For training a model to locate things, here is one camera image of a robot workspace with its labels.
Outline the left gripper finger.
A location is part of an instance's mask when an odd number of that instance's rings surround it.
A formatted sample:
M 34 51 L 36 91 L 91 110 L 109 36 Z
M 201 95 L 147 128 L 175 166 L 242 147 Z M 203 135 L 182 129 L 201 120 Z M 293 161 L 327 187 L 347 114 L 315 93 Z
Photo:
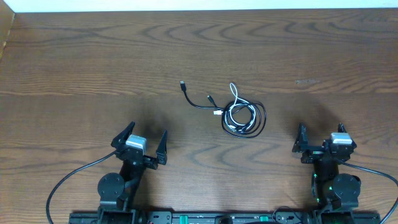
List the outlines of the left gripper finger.
M 163 132 L 160 143 L 156 150 L 158 164 L 166 165 L 167 163 L 167 130 Z
M 118 148 L 120 144 L 125 144 L 128 137 L 131 135 L 134 126 L 135 122 L 130 122 L 123 131 L 121 131 L 116 137 L 113 138 L 113 140 L 111 141 L 111 146 L 114 148 Z

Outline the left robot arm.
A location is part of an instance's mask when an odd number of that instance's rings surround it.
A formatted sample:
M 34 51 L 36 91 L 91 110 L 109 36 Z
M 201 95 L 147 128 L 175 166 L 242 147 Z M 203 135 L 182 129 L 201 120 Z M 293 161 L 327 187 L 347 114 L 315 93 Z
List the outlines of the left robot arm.
M 147 223 L 145 212 L 134 208 L 133 201 L 146 169 L 156 170 L 167 163 L 167 131 L 164 131 L 156 150 L 156 156 L 146 155 L 147 139 L 132 133 L 131 122 L 111 142 L 114 155 L 123 164 L 118 173 L 108 173 L 98 182 L 100 203 L 97 224 Z

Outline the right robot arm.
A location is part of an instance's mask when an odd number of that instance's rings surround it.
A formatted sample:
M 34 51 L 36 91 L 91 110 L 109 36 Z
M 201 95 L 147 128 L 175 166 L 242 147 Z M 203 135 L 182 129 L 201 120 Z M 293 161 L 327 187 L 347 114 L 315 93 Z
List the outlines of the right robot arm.
M 341 173 L 338 168 L 350 159 L 355 148 L 355 142 L 341 123 L 321 146 L 309 145 L 307 129 L 303 123 L 299 124 L 292 151 L 301 153 L 301 163 L 313 165 L 312 194 L 318 204 L 318 208 L 307 215 L 307 223 L 356 222 L 353 209 L 359 205 L 361 181 L 355 175 Z

